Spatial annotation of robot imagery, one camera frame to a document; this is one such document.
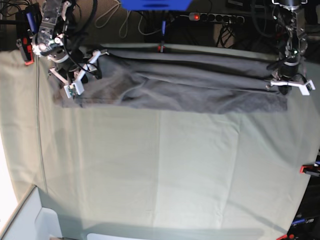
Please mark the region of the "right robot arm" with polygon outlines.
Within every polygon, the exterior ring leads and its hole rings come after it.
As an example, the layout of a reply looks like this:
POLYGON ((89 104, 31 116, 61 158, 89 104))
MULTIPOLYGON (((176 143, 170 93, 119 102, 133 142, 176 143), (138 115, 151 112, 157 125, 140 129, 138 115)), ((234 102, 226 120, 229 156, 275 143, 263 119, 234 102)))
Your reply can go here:
POLYGON ((87 35, 86 30, 97 12, 98 2, 92 2, 89 18, 81 28, 77 27, 73 14, 76 6, 75 0, 46 0, 41 10, 41 23, 31 38, 33 53, 52 61, 54 66, 49 74, 66 86, 76 81, 88 83, 87 74, 96 79, 102 77, 94 54, 86 54, 80 49, 87 35))

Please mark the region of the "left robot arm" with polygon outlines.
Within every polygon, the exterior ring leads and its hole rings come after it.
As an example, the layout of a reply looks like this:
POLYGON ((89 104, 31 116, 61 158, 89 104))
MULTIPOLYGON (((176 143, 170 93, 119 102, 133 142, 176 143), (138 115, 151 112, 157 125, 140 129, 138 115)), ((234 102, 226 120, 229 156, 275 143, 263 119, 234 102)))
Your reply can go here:
POLYGON ((274 81, 291 81, 299 73, 303 56, 308 47, 305 10, 307 0, 273 0, 277 6, 274 16, 277 25, 284 28, 285 45, 280 47, 279 59, 267 68, 272 70, 274 81))

